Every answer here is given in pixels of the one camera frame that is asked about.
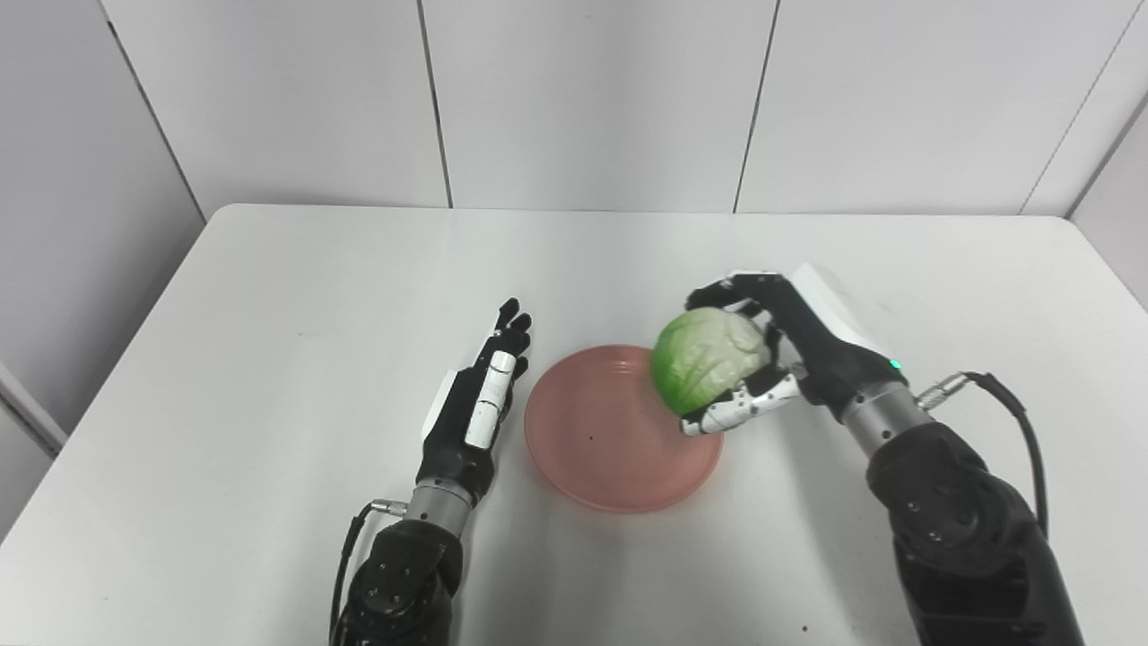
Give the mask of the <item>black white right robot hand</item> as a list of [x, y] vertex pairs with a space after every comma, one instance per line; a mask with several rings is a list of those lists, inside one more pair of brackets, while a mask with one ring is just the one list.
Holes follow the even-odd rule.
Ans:
[[729, 431], [802, 397], [829, 410], [866, 456], [930, 417], [916, 404], [900, 364], [864, 330], [825, 268], [804, 263], [788, 275], [734, 273], [692, 291], [687, 310], [767, 312], [765, 342], [786, 340], [796, 361], [771, 360], [681, 418], [687, 436]]

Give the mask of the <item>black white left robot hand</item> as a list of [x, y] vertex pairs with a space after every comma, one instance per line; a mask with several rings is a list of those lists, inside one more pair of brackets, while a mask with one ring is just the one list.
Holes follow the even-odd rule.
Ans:
[[506, 299], [474, 361], [447, 373], [425, 425], [419, 487], [447, 488], [472, 508], [491, 490], [492, 446], [529, 367], [530, 328], [519, 299]]

